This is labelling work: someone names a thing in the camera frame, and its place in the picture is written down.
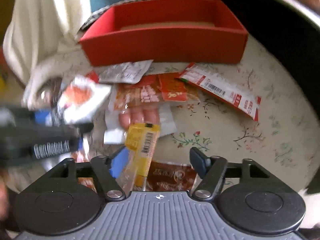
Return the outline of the dark brown clear snack packet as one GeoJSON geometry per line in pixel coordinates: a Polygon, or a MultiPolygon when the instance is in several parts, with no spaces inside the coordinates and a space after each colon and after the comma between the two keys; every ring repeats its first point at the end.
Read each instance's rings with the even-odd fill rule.
{"type": "Polygon", "coordinates": [[[36,104],[39,108],[53,108],[56,106],[60,94],[62,77],[56,76],[42,84],[36,93],[36,104]]]}

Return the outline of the white kimchi snack packet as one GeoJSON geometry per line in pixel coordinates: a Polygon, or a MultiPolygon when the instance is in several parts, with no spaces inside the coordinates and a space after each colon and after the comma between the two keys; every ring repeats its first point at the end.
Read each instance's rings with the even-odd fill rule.
{"type": "Polygon", "coordinates": [[[110,85],[94,82],[77,75],[60,94],[52,109],[52,125],[72,125],[91,122],[96,111],[111,93],[110,85]]]}

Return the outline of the brown silver snack packet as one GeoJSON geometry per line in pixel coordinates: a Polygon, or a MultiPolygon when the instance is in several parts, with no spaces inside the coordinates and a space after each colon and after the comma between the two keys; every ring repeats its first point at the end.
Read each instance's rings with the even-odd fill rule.
{"type": "Polygon", "coordinates": [[[190,191],[197,173],[191,165],[152,161],[146,179],[146,191],[190,191]]]}

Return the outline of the yellow snack stick packet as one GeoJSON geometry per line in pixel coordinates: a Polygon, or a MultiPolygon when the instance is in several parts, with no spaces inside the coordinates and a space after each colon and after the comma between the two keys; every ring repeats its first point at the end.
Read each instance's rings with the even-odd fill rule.
{"type": "Polygon", "coordinates": [[[125,140],[129,162],[118,179],[126,195],[131,191],[145,190],[159,134],[158,124],[137,123],[129,127],[125,140]]]}

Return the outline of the sausage pack clear wrapper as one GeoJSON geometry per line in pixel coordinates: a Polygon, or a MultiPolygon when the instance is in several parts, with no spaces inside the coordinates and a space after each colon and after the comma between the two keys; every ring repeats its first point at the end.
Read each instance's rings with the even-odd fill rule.
{"type": "Polygon", "coordinates": [[[156,88],[138,83],[113,85],[105,112],[105,144],[123,144],[129,126],[137,123],[158,124],[161,137],[177,132],[170,104],[156,88]]]}

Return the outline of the cream white towel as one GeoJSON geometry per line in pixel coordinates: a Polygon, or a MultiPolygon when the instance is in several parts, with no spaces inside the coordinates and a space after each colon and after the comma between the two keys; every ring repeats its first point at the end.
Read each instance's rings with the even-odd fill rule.
{"type": "Polygon", "coordinates": [[[24,106],[39,88],[32,83],[40,62],[76,49],[90,15],[89,0],[15,0],[2,48],[10,70],[26,86],[24,106]]]}

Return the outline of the silver white snack packet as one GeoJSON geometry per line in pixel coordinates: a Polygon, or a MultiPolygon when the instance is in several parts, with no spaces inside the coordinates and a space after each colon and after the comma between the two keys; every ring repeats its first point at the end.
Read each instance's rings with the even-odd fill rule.
{"type": "Polygon", "coordinates": [[[138,83],[149,70],[153,60],[125,62],[96,70],[100,83],[138,83]]]}

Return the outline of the long red white snack packet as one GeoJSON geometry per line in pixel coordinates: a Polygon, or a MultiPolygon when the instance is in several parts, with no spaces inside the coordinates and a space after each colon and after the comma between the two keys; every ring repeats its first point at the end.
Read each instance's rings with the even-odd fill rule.
{"type": "Polygon", "coordinates": [[[239,88],[219,73],[191,63],[181,72],[179,79],[242,111],[254,121],[259,120],[261,97],[239,88]]]}

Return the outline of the red orange square packet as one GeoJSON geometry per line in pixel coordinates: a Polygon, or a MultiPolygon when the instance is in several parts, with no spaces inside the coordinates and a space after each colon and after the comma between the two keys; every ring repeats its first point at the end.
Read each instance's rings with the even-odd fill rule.
{"type": "Polygon", "coordinates": [[[180,73],[158,74],[159,90],[164,101],[186,102],[188,100],[187,89],[180,80],[180,73]]]}

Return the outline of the red cardboard box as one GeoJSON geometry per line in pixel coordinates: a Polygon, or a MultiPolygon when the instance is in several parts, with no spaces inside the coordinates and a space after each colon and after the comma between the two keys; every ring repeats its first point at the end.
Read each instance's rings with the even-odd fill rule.
{"type": "Polygon", "coordinates": [[[247,40],[221,0],[149,0],[111,7],[80,44],[95,67],[144,60],[237,64],[247,40]]]}

